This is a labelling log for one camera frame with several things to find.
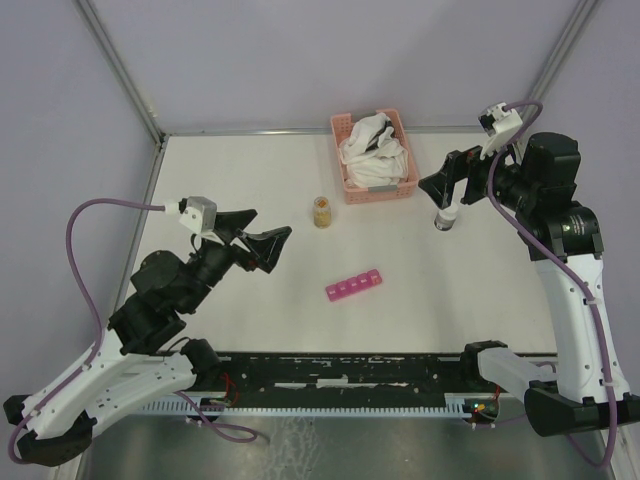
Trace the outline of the white vitamin bottle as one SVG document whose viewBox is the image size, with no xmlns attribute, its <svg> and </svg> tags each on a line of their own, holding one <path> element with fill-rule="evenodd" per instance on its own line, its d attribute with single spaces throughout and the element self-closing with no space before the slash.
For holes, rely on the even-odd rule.
<svg viewBox="0 0 640 480">
<path fill-rule="evenodd" d="M 459 207 L 455 203 L 452 203 L 450 206 L 439 210 L 434 219 L 434 226 L 440 231 L 450 230 L 454 226 L 458 218 L 458 213 Z"/>
</svg>

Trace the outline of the pink pill organizer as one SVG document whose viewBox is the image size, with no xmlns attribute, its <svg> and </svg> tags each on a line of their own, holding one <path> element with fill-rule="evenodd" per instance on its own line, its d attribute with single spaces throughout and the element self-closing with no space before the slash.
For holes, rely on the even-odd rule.
<svg viewBox="0 0 640 480">
<path fill-rule="evenodd" d="M 380 278 L 380 282 L 378 284 L 373 284 L 370 280 L 371 275 L 378 276 Z M 352 276 L 346 280 L 328 285 L 325 288 L 325 293 L 330 302 L 336 302 L 357 293 L 370 290 L 382 283 L 383 279 L 380 272 L 377 269 L 372 269 L 356 276 Z"/>
</svg>

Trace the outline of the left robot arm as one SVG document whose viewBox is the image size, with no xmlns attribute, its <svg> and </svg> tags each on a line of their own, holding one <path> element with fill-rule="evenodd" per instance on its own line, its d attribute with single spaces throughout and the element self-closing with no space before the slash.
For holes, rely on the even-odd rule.
<svg viewBox="0 0 640 480">
<path fill-rule="evenodd" d="M 292 230 L 250 234 L 245 229 L 256 215 L 253 209 L 218 215 L 215 237 L 202 239 L 187 260 L 158 250 L 142 261 L 131 278 L 134 294 L 88 351 L 39 392 L 4 402 L 15 427 L 8 445 L 14 462 L 59 466 L 154 399 L 219 383 L 221 362 L 207 340 L 190 339 L 178 351 L 163 347 L 232 267 L 266 273 L 275 268 Z"/>
</svg>

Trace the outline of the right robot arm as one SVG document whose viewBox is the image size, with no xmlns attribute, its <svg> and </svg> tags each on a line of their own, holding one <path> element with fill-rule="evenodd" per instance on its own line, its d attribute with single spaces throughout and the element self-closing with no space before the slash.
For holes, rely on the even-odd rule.
<svg viewBox="0 0 640 480">
<path fill-rule="evenodd" d="M 608 324 L 600 222 L 574 200 L 581 156 L 577 141 L 551 132 L 532 135 L 520 163 L 483 156 L 478 146 L 450 152 L 418 186 L 435 205 L 451 205 L 457 182 L 472 205 L 493 196 L 518 223 L 541 279 L 557 347 L 556 371 L 516 355 L 499 341 L 466 345 L 458 368 L 467 389 L 494 383 L 521 401 L 542 436 L 602 430 L 639 420 L 639 398 L 621 370 Z"/>
</svg>

